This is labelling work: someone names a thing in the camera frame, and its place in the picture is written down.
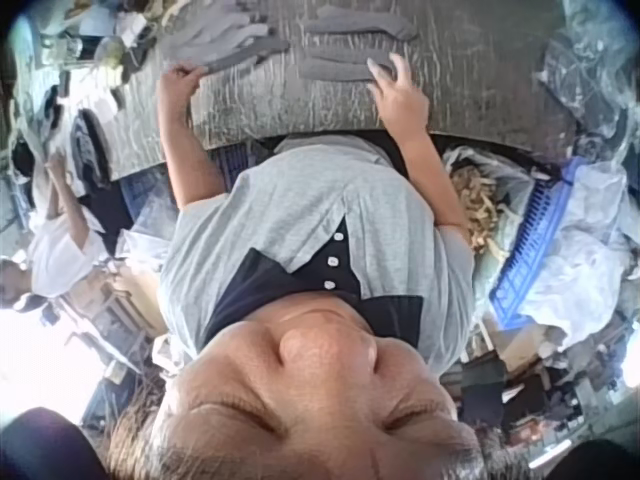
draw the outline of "gray tabletop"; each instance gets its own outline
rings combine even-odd
[[[392,11],[419,36],[401,43],[383,34],[308,35],[302,22],[325,0],[255,0],[292,44],[250,71],[207,77],[192,101],[197,136],[207,148],[293,132],[381,128],[364,83],[300,79],[296,63],[311,45],[377,48],[405,55],[430,96],[434,132],[532,150],[554,161],[566,156],[575,123],[535,79],[547,39],[563,26],[554,0],[332,0],[348,8]],[[188,8],[198,8],[193,0]],[[155,83],[165,65],[150,53],[122,87],[125,110],[105,132],[113,178],[164,161],[155,111]]]

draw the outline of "white shirt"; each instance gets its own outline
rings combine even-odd
[[[31,291],[54,298],[71,290],[93,268],[93,264],[107,251],[96,232],[103,232],[100,222],[83,207],[89,224],[89,236],[81,250],[70,235],[66,214],[45,221],[29,245]]]

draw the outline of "hand of person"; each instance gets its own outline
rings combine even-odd
[[[67,167],[64,154],[56,150],[45,164],[49,175],[55,180],[66,181]]]
[[[367,65],[375,82],[368,85],[378,114],[398,145],[425,135],[429,120],[429,99],[411,80],[411,67],[400,55],[389,55],[398,72],[394,81],[385,70],[369,59]]]
[[[204,67],[178,64],[158,81],[158,119],[160,126],[171,121],[184,122],[191,97],[200,86],[200,79],[207,74]]]

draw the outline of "plastic bag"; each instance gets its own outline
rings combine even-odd
[[[498,225],[492,235],[496,246],[506,254],[513,249],[518,228],[524,219],[529,197],[535,181],[527,171],[504,157],[470,147],[458,147],[443,156],[445,168],[451,173],[459,162],[470,162],[478,168],[484,178],[496,181],[497,205],[507,208],[499,211]],[[497,258],[489,249],[476,256],[473,272],[473,291],[475,296],[475,317],[481,318],[487,307],[489,292],[495,286],[503,260]]]
[[[626,189],[622,167],[584,165],[560,229],[519,313],[567,333],[562,349],[601,330],[616,308],[633,255],[619,228]]]
[[[637,138],[638,110],[631,59],[640,41],[613,2],[563,0],[566,28],[554,35],[538,74],[587,132],[613,139],[621,161]]]
[[[166,182],[159,182],[131,230],[122,230],[116,257],[158,271],[169,253],[178,222],[178,208]]]

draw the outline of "closed eye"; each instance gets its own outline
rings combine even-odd
[[[244,400],[240,400],[238,398],[223,398],[217,402],[212,402],[209,405],[230,410],[243,417],[249,423],[254,424],[256,427],[272,435],[280,437],[285,434],[284,426],[275,416],[262,408],[254,407]]]
[[[407,425],[423,420],[425,417],[432,417],[437,413],[447,414],[447,406],[442,402],[431,401],[418,406],[404,408],[392,415],[391,420],[385,422],[384,430],[387,432],[400,430]]]

